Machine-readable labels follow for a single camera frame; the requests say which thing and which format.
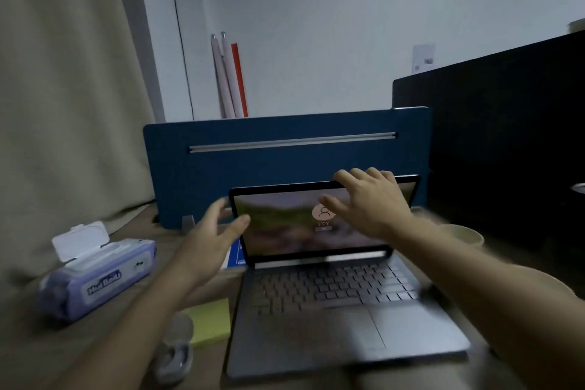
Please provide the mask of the blue desk divider panel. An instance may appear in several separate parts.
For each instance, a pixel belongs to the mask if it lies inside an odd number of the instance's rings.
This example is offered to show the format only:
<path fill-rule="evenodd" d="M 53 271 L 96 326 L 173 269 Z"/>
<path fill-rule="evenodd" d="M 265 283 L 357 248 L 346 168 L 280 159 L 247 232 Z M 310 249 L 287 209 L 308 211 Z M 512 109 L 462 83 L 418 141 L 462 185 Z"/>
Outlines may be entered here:
<path fill-rule="evenodd" d="M 191 145 L 302 139 L 397 132 L 395 140 L 347 142 L 189 154 Z M 143 139 L 160 224 L 181 230 L 185 216 L 198 221 L 208 206 L 235 187 L 331 180 L 340 169 L 375 167 L 420 175 L 413 206 L 427 204 L 432 110 L 391 108 L 166 122 L 143 127 Z"/>

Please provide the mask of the silver divider rail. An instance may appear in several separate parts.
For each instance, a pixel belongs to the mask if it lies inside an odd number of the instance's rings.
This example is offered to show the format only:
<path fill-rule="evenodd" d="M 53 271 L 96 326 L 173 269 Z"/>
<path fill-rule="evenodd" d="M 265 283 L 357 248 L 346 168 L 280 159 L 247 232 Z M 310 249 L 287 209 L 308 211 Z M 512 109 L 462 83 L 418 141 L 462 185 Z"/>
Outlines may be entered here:
<path fill-rule="evenodd" d="M 301 147 L 306 145 L 327 145 L 340 144 L 347 142 L 366 142 L 395 140 L 399 137 L 397 132 L 373 133 L 373 134 L 355 134 L 355 135 L 338 135 L 322 136 L 302 139 L 288 140 L 271 140 L 271 141 L 254 141 L 254 142 L 234 142 L 224 144 L 208 145 L 191 145 L 188 148 L 189 154 L 220 152 L 220 151 L 237 151 L 237 150 L 255 150 L 263 148 L 282 148 L 282 147 Z"/>

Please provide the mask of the white wall label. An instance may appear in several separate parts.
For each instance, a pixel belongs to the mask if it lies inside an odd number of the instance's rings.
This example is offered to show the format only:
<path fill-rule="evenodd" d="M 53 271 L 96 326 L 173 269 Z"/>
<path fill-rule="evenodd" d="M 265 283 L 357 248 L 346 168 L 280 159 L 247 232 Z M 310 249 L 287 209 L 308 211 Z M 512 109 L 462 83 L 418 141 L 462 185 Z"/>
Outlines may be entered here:
<path fill-rule="evenodd" d="M 413 46 L 412 75 L 435 69 L 435 44 Z"/>

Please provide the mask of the yellow sticky note pad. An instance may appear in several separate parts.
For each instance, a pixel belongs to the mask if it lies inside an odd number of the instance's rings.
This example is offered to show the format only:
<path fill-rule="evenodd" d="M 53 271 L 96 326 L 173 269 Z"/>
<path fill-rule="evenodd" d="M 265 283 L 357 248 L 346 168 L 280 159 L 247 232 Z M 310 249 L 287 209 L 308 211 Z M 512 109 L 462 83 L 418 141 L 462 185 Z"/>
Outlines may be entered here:
<path fill-rule="evenodd" d="M 199 347 L 229 339 L 231 320 L 229 299 L 188 307 L 181 311 L 191 323 L 190 346 Z"/>

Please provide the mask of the beige round bowl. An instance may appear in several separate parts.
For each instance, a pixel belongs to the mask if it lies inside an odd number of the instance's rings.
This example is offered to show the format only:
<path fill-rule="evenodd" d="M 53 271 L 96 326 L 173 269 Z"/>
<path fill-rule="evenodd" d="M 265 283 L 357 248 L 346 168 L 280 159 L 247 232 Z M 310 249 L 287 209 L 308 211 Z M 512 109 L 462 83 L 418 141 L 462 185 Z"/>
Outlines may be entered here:
<path fill-rule="evenodd" d="M 540 288 L 550 289 L 557 293 L 576 297 L 576 294 L 571 287 L 554 276 L 551 276 L 538 269 L 529 268 L 522 265 L 510 265 L 510 267 L 513 268 L 517 274 Z"/>

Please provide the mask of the person's left forearm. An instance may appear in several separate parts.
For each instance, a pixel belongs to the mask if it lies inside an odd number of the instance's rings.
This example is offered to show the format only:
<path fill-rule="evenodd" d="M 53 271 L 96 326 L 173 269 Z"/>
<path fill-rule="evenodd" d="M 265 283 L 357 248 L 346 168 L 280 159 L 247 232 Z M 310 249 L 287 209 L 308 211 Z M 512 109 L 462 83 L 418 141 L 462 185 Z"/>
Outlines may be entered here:
<path fill-rule="evenodd" d="M 51 390 L 138 390 L 179 305 L 208 281 L 202 272 L 164 268 L 113 328 L 56 379 Z"/>

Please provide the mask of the grey laptop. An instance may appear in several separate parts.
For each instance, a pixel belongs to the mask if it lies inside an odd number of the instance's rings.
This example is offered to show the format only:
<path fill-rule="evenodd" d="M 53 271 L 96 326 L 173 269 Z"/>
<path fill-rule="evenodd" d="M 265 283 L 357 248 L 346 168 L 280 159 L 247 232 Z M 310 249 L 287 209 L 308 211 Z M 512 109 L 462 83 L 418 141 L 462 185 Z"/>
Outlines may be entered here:
<path fill-rule="evenodd" d="M 384 242 L 325 207 L 334 181 L 236 187 L 247 265 L 225 374 L 233 380 L 464 354 L 471 344 Z"/>

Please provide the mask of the red rolled tube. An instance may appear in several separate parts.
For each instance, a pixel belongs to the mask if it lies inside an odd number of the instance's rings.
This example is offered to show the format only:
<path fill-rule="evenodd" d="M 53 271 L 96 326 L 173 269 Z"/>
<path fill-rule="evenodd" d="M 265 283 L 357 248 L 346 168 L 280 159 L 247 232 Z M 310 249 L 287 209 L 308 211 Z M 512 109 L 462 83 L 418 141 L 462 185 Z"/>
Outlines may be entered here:
<path fill-rule="evenodd" d="M 233 61 L 235 64 L 236 78 L 237 78 L 237 82 L 238 82 L 238 89 L 239 89 L 239 94 L 240 94 L 240 102 L 242 104 L 243 116 L 245 118 L 248 118 L 249 114 L 248 114 L 247 102 L 246 102 L 245 84 L 243 81 L 243 73 L 242 73 L 242 67 L 241 67 L 241 63 L 240 63 L 238 44 L 237 43 L 231 44 L 231 50 L 232 50 L 232 55 L 233 55 Z"/>

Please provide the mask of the white earbud case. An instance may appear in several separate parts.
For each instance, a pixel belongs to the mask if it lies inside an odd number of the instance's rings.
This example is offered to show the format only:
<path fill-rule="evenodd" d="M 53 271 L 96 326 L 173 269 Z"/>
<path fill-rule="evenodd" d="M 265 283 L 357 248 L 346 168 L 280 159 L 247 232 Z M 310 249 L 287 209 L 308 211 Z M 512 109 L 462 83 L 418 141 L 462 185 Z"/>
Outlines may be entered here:
<path fill-rule="evenodd" d="M 184 312 L 175 313 L 151 364 L 157 385 L 174 386 L 186 379 L 193 364 L 192 337 L 192 320 Z"/>

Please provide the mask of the beige cup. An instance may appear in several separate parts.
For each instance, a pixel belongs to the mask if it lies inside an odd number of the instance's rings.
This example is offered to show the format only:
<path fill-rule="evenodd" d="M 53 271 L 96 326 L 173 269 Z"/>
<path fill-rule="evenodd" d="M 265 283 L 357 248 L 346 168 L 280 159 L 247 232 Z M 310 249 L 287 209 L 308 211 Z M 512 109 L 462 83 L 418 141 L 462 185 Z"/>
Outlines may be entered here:
<path fill-rule="evenodd" d="M 447 232 L 452 237 L 466 243 L 475 248 L 482 247 L 485 243 L 485 238 L 478 232 L 471 228 L 457 224 L 441 224 L 439 227 Z"/>

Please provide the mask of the white rolled tube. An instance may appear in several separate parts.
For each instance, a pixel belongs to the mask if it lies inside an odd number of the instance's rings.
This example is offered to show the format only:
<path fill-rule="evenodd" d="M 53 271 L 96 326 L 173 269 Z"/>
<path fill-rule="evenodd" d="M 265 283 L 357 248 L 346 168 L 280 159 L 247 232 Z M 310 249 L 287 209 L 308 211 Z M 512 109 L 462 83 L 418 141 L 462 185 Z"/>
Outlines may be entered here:
<path fill-rule="evenodd" d="M 235 119 L 236 113 L 231 98 L 225 63 L 223 61 L 223 55 L 219 46 L 219 41 L 215 34 L 211 35 L 211 47 L 214 58 L 216 79 L 218 83 L 222 116 L 226 119 Z"/>
<path fill-rule="evenodd" d="M 236 118 L 242 119 L 245 118 L 245 112 L 243 108 L 243 101 L 240 95 L 238 76 L 235 65 L 235 56 L 233 54 L 232 45 L 226 37 L 226 33 L 223 31 L 221 34 L 223 46 L 223 60 L 226 69 L 226 76 L 228 78 L 232 105 Z"/>

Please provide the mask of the black partition panel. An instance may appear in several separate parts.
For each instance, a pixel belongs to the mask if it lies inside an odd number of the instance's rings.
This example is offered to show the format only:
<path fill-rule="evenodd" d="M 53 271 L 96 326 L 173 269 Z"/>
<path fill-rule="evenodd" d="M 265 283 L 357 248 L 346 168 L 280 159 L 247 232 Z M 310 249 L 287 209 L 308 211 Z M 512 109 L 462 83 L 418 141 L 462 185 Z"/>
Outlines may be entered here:
<path fill-rule="evenodd" d="M 585 299 L 585 30 L 392 83 L 432 111 L 430 208 Z"/>

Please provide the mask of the blue and white box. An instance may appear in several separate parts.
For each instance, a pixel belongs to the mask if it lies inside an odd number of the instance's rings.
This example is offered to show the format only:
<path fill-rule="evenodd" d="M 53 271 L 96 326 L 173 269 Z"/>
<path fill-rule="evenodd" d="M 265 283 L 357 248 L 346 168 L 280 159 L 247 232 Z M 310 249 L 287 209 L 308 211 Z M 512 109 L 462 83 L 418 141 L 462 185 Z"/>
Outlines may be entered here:
<path fill-rule="evenodd" d="M 236 240 L 230 247 L 228 253 L 225 256 L 221 269 L 246 267 L 246 261 L 244 257 L 243 247 L 241 240 Z"/>

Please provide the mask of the person's right hand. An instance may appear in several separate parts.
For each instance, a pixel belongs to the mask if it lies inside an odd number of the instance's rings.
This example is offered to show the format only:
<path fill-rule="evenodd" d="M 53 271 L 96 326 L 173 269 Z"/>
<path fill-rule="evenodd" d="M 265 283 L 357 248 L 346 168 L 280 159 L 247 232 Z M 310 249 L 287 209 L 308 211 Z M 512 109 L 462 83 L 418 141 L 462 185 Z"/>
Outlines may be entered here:
<path fill-rule="evenodd" d="M 340 170 L 333 176 L 352 200 L 353 219 L 346 222 L 362 234 L 388 244 L 409 236 L 415 219 L 399 184 L 380 180 L 380 170 L 374 167 L 364 171 L 371 180 L 357 180 L 349 172 Z"/>

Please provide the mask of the beige curtain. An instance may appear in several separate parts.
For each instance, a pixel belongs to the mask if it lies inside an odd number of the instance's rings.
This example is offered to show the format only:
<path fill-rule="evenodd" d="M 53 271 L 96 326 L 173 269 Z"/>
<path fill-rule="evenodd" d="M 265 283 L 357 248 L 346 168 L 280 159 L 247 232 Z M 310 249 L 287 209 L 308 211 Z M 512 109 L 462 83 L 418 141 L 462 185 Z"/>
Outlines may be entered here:
<path fill-rule="evenodd" d="M 52 237 L 154 199 L 151 123 L 122 0 L 0 0 L 0 302 L 57 264 Z"/>

